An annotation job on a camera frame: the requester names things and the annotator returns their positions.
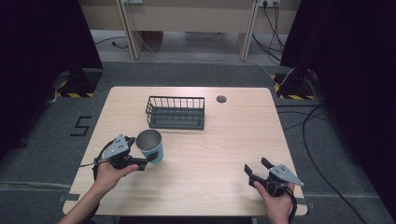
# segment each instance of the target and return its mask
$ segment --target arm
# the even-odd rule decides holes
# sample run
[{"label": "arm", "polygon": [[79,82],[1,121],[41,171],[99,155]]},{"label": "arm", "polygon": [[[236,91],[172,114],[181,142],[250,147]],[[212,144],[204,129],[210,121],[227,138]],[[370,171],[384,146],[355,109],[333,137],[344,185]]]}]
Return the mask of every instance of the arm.
[{"label": "arm", "polygon": [[130,165],[122,170],[117,170],[108,161],[102,162],[91,188],[59,223],[79,223],[90,214],[109,191],[117,186],[123,176],[136,171],[138,168],[137,165]]},{"label": "arm", "polygon": [[[263,187],[259,182],[255,181],[253,185],[262,196],[267,216],[270,218],[271,222],[273,224],[288,224],[289,214],[292,207],[289,195],[284,193],[280,197],[271,197],[265,187]],[[294,184],[289,183],[288,187],[291,190],[294,190]]]}]

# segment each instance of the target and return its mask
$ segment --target floor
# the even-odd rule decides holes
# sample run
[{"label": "floor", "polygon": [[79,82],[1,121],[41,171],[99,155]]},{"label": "floor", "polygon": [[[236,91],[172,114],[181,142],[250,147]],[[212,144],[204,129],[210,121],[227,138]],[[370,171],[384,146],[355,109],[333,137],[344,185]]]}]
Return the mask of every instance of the floor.
[{"label": "floor", "polygon": [[[221,63],[279,65],[269,57],[252,39],[245,62],[239,59],[235,34],[164,32],[163,42],[149,41],[142,49],[138,60],[133,60],[123,31],[92,31],[93,40],[103,62],[125,63]],[[256,35],[259,42],[275,49],[272,52],[281,57],[280,46],[272,41],[272,35]],[[284,44],[287,36],[280,35]]]}]

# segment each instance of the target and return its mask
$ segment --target metal bracket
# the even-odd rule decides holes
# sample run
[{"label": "metal bracket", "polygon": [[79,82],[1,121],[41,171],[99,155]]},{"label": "metal bracket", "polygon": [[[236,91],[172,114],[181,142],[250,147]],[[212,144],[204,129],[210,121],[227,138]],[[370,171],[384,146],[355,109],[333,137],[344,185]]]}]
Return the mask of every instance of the metal bracket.
[{"label": "metal bracket", "polygon": [[111,147],[105,152],[105,155],[102,156],[102,160],[106,160],[110,157],[118,155],[126,150],[128,150],[128,143],[125,140],[125,136],[120,134],[111,144]]},{"label": "metal bracket", "polygon": [[294,173],[292,173],[291,170],[289,170],[289,168],[286,167],[285,165],[274,166],[269,170],[271,174],[275,175],[277,178],[281,180],[294,183],[298,186],[304,185],[304,183]]}]

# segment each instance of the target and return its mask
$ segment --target power outlet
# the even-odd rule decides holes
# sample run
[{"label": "power outlet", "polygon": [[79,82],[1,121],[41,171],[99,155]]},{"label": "power outlet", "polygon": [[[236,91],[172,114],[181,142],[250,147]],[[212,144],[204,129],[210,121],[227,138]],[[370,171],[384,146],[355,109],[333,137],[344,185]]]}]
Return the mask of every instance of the power outlet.
[{"label": "power outlet", "polygon": [[276,4],[279,6],[280,0],[260,0],[259,7],[264,7],[264,1],[267,2],[267,7],[275,7]]}]

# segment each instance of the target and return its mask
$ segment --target finger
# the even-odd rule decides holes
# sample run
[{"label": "finger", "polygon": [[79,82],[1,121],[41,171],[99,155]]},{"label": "finger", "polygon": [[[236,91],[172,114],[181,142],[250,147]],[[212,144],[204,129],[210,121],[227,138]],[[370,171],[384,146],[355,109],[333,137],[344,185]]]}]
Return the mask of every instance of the finger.
[{"label": "finger", "polygon": [[268,194],[267,190],[265,189],[265,187],[261,183],[259,183],[258,181],[254,181],[253,185],[254,185],[256,190],[260,193],[260,195],[263,198],[264,197],[270,197],[270,195]]},{"label": "finger", "polygon": [[130,174],[131,172],[136,171],[136,170],[138,170],[138,169],[139,169],[139,166],[136,165],[136,164],[134,164],[134,165],[129,165],[129,166],[127,166],[127,167],[121,169],[121,170],[120,170],[120,173],[122,174],[122,176],[124,176],[124,175],[128,175],[128,174]]}]

